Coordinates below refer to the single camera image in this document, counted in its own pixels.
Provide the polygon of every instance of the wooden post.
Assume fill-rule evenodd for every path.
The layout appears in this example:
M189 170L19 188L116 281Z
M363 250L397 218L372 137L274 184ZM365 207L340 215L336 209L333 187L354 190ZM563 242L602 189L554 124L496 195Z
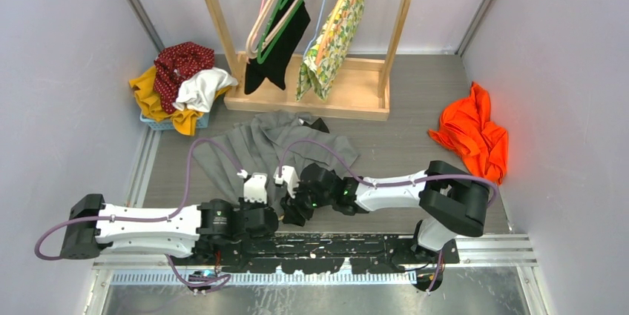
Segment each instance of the wooden post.
M220 44L223 46L223 50L225 51L225 57L227 58L229 70L231 70L231 74L235 76L236 79L240 80L241 74L238 70L239 65L236 50L234 49L234 43L231 41L225 17L223 17L223 12L220 9L220 2L218 0L205 0L205 4L208 6L208 11L212 17L218 38L220 39Z
M393 61L395 60L395 54L398 51L398 44L400 44L400 37L402 36L404 22L406 21L406 16L409 13L410 6L411 0L400 1L400 7L398 8L398 17L395 19L395 26L393 27L391 41L389 42L389 50L386 52L384 67L380 73L380 78L378 79L378 97L380 98L384 97L386 84L389 82L389 75L391 74L391 68L393 66Z

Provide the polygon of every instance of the wood grain floor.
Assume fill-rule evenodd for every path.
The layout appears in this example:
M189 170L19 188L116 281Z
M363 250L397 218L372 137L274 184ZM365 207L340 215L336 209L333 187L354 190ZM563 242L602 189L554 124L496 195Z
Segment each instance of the wood grain floor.
M217 66L226 67L221 57ZM324 119L330 131L348 136L361 153L353 169L372 177L400 176L427 167L440 159L464 169L461 160L428 137L430 128L438 127L441 111L469 93L467 79L458 56L397 56L391 73L391 113L386 122L348 119ZM235 122L245 122L256 113L227 110L216 101L210 126L187 137L165 131L159 142L155 164L145 198L145 208L170 208L182 197L185 159L196 137L210 137L232 129ZM196 162L192 165L189 204L220 198L220 192ZM386 209L374 213L344 216L331 208L316 210L304 228L281 225L281 231L318 232L391 232L411 233L420 209ZM487 212L486 233L508 233L507 217L501 200Z

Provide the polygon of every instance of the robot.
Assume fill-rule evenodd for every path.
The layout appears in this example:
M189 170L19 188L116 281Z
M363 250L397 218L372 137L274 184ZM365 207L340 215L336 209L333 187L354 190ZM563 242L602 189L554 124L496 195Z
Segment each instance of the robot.
M217 265L228 273L305 274L338 271L343 263L352 273L400 273L405 265L459 262L454 238L483 234L490 184L442 161L426 170L385 179L340 178L333 170L312 164L297 176L284 165L269 178L243 171L244 197L239 205L213 199L177 209L127 208L89 194L70 211L70 222L92 216L94 221L67 226L61 259L91 259L104 253L167 254L175 265ZM283 217L269 205L267 190L280 198ZM344 215L382 208L422 208L413 235L384 233L276 233L280 222L304 226L318 208L332 206ZM155 219L158 222L125 221ZM452 252L441 250L452 249ZM418 289L438 288L428 273L418 272Z

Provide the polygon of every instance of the yellow floral cloth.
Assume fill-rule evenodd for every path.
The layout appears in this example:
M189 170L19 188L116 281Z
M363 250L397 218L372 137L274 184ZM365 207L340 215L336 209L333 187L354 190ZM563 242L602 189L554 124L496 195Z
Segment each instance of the yellow floral cloth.
M142 109L142 115L157 122L170 119L177 132L186 136L194 136L197 127L197 119L203 116L203 113L189 109L185 109L184 111L175 110L172 114L166 113L162 109L162 101L159 97L159 93L153 90L156 71L153 66L140 77L129 81L129 85L134 90L136 102L139 108Z
M314 93L322 100L328 98L332 82L334 81L340 65L347 55L349 45L358 29L358 24L363 17L365 10L365 0L343 0L338 14L331 18L333 13L328 15L326 23L321 27L317 40L303 57L303 62L299 69L299 79L297 80L296 99L300 101L303 95L314 89ZM329 34L330 40L324 47L321 60L317 63L319 46L323 39L323 34L328 26L335 27L334 32Z

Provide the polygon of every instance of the plastic basket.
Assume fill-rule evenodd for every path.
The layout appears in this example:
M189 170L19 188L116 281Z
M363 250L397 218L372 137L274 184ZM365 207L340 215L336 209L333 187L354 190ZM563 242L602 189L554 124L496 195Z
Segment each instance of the plastic basket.
M173 122L170 119L162 120L161 122L157 122L153 119L146 118L144 115L139 115L139 120L147 124L150 128L155 131L164 131L164 130L174 130L175 127ZM210 114L204 113L203 116L197 119L197 128L206 128L208 127L208 122L210 121Z

